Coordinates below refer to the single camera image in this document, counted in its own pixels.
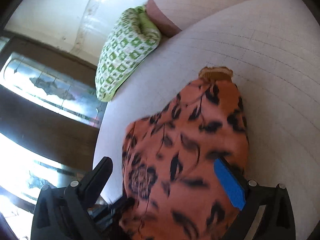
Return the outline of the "green white patterned pillow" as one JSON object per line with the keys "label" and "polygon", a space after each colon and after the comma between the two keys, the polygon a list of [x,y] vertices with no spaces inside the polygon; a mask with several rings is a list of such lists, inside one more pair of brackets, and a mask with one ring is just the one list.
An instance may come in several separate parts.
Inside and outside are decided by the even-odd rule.
{"label": "green white patterned pillow", "polygon": [[95,74],[98,100],[109,102],[139,64],[159,45],[161,32],[144,6],[125,10],[102,48]]}

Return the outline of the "orange black floral garment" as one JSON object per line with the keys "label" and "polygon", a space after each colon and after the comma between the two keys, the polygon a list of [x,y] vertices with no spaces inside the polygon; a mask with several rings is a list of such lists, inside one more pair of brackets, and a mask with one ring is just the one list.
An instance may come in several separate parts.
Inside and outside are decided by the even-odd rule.
{"label": "orange black floral garment", "polygon": [[249,142],[242,98],[226,67],[205,67],[165,108],[126,129],[120,226],[131,239],[221,239],[239,213],[214,173],[243,172]]}

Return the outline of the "white quilted bed cover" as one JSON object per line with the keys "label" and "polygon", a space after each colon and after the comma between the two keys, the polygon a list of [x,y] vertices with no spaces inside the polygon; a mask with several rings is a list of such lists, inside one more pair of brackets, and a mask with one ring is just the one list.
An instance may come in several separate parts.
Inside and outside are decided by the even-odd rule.
{"label": "white quilted bed cover", "polygon": [[319,222],[319,25],[301,0],[240,3],[150,54],[107,104],[93,160],[113,161],[102,197],[121,196],[127,125],[160,111],[205,66],[233,70],[248,123],[246,177],[286,185],[296,237],[307,239]]}

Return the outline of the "dark wooden door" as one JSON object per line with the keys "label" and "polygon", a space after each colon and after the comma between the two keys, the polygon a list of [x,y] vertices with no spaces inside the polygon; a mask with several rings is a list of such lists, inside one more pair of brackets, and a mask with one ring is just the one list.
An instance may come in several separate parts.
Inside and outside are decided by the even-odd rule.
{"label": "dark wooden door", "polygon": [[1,187],[36,203],[92,169],[106,104],[96,67],[31,38],[1,32]]}

